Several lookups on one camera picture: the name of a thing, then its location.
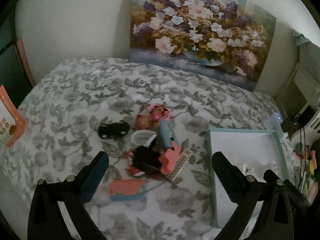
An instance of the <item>orange package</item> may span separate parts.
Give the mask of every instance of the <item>orange package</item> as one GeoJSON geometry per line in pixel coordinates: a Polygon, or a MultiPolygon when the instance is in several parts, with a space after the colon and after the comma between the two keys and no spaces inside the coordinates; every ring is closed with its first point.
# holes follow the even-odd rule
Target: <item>orange package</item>
{"type": "Polygon", "coordinates": [[[0,86],[0,142],[11,147],[23,134],[25,120],[11,102],[3,86],[0,86]]]}

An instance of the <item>teal-edged box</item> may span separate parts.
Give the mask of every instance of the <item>teal-edged box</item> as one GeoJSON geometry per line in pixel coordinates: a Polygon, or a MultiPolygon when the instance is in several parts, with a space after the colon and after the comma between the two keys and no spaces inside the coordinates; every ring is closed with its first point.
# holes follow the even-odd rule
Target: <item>teal-edged box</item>
{"type": "MultiPolygon", "coordinates": [[[[275,131],[210,128],[206,137],[207,150],[211,154],[222,152],[232,165],[238,166],[245,175],[263,180],[266,170],[272,169],[277,176],[288,179],[288,168],[280,140],[275,131]]],[[[237,204],[232,203],[211,168],[214,226],[223,228],[237,204]]],[[[252,216],[258,215],[262,202],[258,202],[252,216]]]]}

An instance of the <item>blue gripper pad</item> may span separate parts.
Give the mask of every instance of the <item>blue gripper pad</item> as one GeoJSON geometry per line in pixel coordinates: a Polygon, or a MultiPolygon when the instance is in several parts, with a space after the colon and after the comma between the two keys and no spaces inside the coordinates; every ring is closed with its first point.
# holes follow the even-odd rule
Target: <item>blue gripper pad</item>
{"type": "Polygon", "coordinates": [[[90,202],[96,192],[103,175],[109,166],[109,156],[105,152],[99,152],[96,157],[76,176],[77,184],[80,186],[80,202],[90,202]]]}

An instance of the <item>metal screw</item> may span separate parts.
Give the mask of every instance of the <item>metal screw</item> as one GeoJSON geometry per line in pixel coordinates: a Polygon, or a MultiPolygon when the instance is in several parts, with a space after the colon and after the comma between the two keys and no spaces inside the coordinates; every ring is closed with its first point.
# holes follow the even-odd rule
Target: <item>metal screw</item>
{"type": "Polygon", "coordinates": [[[38,185],[41,185],[41,184],[43,184],[44,183],[44,179],[39,179],[38,181],[37,181],[37,184],[38,185]]]}
{"type": "Polygon", "coordinates": [[[69,175],[67,178],[66,178],[66,181],[67,182],[72,182],[72,181],[74,181],[75,180],[75,176],[73,176],[73,175],[69,175]]]}
{"type": "Polygon", "coordinates": [[[282,185],[283,185],[283,181],[280,180],[280,179],[277,179],[277,184],[278,184],[279,186],[282,186],[282,185]]]}
{"type": "Polygon", "coordinates": [[[247,181],[249,181],[249,182],[254,182],[254,181],[255,181],[254,176],[248,175],[248,176],[247,176],[247,181]]]}

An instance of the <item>bed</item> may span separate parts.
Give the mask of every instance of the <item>bed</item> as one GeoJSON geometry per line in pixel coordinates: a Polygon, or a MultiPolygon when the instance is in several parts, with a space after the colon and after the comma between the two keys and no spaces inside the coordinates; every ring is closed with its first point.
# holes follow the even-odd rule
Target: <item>bed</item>
{"type": "MultiPolygon", "coordinates": [[[[273,99],[212,78],[117,58],[81,58],[62,62],[46,75],[19,107],[26,130],[13,147],[1,146],[0,163],[26,205],[30,207],[38,179],[48,183],[77,174],[104,150],[110,166],[86,205],[92,220],[107,239],[214,239],[211,226],[210,158],[205,134],[217,128],[267,129],[268,117],[278,112],[273,99]],[[147,197],[141,201],[111,202],[107,186],[114,179],[130,179],[123,152],[130,134],[101,141],[101,122],[134,117],[151,103],[165,102],[172,110],[181,146],[194,155],[173,182],[145,178],[147,197]]],[[[290,180],[297,169],[287,139],[281,141],[290,180]]],[[[75,239],[80,239],[60,206],[75,239]]],[[[243,237],[253,227],[249,223],[243,237]]]]}

